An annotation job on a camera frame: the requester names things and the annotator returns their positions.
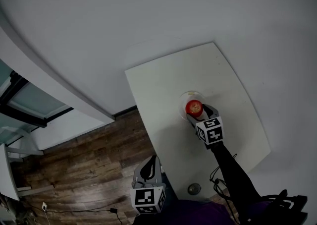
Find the wooden floor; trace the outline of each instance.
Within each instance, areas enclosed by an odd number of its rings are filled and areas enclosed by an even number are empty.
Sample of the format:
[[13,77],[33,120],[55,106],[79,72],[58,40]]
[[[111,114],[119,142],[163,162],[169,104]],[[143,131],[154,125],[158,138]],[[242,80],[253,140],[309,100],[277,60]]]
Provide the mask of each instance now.
[[[54,190],[24,197],[25,207],[30,204],[41,209],[46,202],[48,211],[117,208],[123,224],[133,223],[136,216],[130,204],[133,172],[140,162],[155,154],[137,110],[44,153],[11,164],[17,187],[55,186]],[[226,205],[218,196],[212,200]],[[44,212],[36,208],[32,210],[38,215],[37,222],[48,225]],[[47,214],[51,225],[120,225],[110,212]]]

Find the white desk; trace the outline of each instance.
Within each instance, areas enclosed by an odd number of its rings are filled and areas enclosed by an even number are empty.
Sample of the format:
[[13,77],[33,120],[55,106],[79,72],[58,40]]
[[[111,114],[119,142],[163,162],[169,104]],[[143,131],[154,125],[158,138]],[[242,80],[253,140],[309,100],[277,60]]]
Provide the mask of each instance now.
[[[6,147],[4,144],[0,146],[0,192],[4,196],[11,199],[20,200],[19,197],[36,194],[47,190],[54,189],[53,185],[38,188],[32,190],[31,187],[21,187],[17,188],[14,182],[14,178],[11,171],[11,166],[9,162],[8,152],[19,153],[19,154],[29,154],[29,155],[43,155],[43,151],[34,150],[21,150],[16,148]],[[14,159],[14,161],[23,161],[22,159]]]
[[[245,170],[270,148],[254,107],[236,74],[214,43],[171,54],[126,71],[133,96],[154,149],[180,199],[203,200],[215,192],[209,181],[218,166],[213,153],[178,113],[179,97],[197,91],[218,109],[224,143]],[[187,193],[192,183],[202,189]]]

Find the white table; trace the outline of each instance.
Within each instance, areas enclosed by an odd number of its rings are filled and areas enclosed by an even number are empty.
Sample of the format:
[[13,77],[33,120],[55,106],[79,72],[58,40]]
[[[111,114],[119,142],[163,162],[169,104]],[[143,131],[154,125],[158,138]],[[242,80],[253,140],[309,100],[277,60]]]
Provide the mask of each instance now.
[[32,190],[31,187],[17,188],[13,179],[9,160],[22,162],[22,159],[13,159],[8,157],[8,152],[27,154],[27,155],[43,155],[43,151],[24,150],[17,148],[9,148],[4,144],[0,146],[0,192],[9,198],[20,200],[19,197],[36,194],[47,190],[54,189],[53,185]]
[[[126,71],[133,96],[153,147],[180,199],[203,200],[215,194],[209,181],[218,166],[213,153],[195,136],[178,112],[179,97],[197,91],[218,109],[224,142],[245,171],[270,148],[257,113],[236,74],[214,43],[198,46]],[[192,183],[202,189],[187,193]]]

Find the black and white marker cube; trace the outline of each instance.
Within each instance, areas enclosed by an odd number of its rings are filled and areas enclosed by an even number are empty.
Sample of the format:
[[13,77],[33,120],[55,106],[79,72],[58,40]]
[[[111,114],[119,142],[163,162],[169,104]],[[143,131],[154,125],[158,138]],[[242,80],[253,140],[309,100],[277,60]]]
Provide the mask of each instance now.
[[164,187],[131,189],[132,207],[138,214],[160,213],[165,201]]
[[223,140],[223,126],[221,117],[215,117],[196,124],[198,137],[207,145]]

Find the person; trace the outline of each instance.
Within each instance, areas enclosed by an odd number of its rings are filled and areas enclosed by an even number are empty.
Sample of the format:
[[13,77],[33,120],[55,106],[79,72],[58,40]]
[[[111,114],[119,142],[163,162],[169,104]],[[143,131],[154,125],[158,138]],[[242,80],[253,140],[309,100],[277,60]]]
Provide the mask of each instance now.
[[[260,195],[222,141],[213,144],[211,151],[220,166],[232,202],[239,214],[240,223],[243,224],[247,219],[261,214],[270,204],[270,201],[257,202]],[[169,203],[160,214],[138,215],[133,223],[133,225],[161,224],[234,225],[235,222],[221,204],[175,200]]]

